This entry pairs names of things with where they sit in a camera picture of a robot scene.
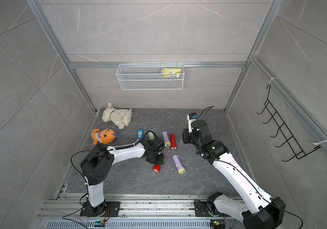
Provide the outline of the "blue flashlight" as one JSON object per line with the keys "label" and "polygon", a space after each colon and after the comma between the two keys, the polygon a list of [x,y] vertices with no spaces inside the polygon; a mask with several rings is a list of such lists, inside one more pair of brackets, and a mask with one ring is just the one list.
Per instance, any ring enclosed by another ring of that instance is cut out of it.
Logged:
{"label": "blue flashlight", "polygon": [[142,139],[142,137],[143,137],[143,130],[142,129],[139,129],[138,130],[138,134],[137,134],[137,140]]}

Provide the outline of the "purple flashlight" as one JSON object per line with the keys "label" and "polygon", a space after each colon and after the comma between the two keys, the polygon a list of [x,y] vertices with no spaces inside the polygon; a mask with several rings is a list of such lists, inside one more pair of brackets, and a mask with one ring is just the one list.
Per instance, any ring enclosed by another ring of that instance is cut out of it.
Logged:
{"label": "purple flashlight", "polygon": [[162,132],[162,137],[163,137],[163,140],[164,140],[165,147],[169,148],[171,146],[171,141],[170,141],[170,138],[168,136],[168,132],[163,131]]}
{"label": "purple flashlight", "polygon": [[185,172],[185,168],[184,168],[184,166],[182,165],[182,163],[181,163],[181,161],[180,161],[178,155],[173,155],[172,158],[173,158],[173,161],[174,161],[174,163],[175,163],[175,165],[176,165],[177,172],[178,172],[179,174],[183,174],[183,173]]}

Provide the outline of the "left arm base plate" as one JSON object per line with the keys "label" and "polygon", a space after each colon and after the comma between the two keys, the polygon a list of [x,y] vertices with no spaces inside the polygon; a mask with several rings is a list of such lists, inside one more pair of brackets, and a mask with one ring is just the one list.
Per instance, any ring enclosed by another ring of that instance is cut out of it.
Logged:
{"label": "left arm base plate", "polygon": [[119,201],[104,201],[97,207],[92,207],[89,201],[83,203],[81,217],[117,217],[120,209]]}

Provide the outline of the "green flashlight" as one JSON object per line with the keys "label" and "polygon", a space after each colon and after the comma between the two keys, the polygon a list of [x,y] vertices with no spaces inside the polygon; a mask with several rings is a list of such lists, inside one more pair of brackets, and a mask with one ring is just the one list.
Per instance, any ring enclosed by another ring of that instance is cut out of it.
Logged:
{"label": "green flashlight", "polygon": [[153,130],[149,130],[148,132],[148,136],[150,140],[154,140],[155,139],[155,133]]}

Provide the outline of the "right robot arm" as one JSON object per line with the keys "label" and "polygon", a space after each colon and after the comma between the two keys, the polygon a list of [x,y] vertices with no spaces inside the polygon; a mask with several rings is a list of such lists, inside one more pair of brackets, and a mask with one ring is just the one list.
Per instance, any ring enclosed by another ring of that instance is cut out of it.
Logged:
{"label": "right robot arm", "polygon": [[183,130],[185,144],[196,147],[196,153],[207,160],[230,182],[243,202],[216,192],[207,199],[212,215],[225,214],[243,223],[247,229],[276,229],[283,222],[286,204],[273,198],[238,165],[228,148],[214,140],[204,120],[188,115],[188,128]]}

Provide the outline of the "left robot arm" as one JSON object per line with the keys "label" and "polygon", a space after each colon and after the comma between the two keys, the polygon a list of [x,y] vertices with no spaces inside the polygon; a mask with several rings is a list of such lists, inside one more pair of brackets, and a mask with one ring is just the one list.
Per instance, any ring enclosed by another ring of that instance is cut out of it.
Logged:
{"label": "left robot arm", "polygon": [[164,163],[164,141],[152,130],[147,131],[135,143],[124,146],[107,146],[97,143],[80,163],[78,173],[87,187],[87,200],[82,204],[81,217],[117,217],[120,202],[108,202],[104,196],[104,180],[113,165],[133,158],[145,158],[147,162],[161,166]]}

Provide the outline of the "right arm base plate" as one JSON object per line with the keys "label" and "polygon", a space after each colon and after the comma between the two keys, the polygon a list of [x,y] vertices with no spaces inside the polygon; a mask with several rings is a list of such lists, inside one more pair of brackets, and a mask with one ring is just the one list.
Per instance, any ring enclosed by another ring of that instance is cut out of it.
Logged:
{"label": "right arm base plate", "polygon": [[225,214],[219,213],[211,208],[206,201],[194,200],[196,217],[225,217]]}

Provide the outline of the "red flashlight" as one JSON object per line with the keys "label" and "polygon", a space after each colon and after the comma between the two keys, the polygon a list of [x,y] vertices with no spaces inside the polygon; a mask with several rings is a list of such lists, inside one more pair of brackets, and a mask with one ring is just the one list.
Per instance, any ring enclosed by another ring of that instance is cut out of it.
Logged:
{"label": "red flashlight", "polygon": [[153,172],[155,172],[155,173],[160,173],[160,170],[161,170],[161,166],[159,166],[159,165],[154,165],[154,167],[153,167]]}
{"label": "red flashlight", "polygon": [[174,134],[170,134],[171,150],[175,151],[177,149],[176,138]]}

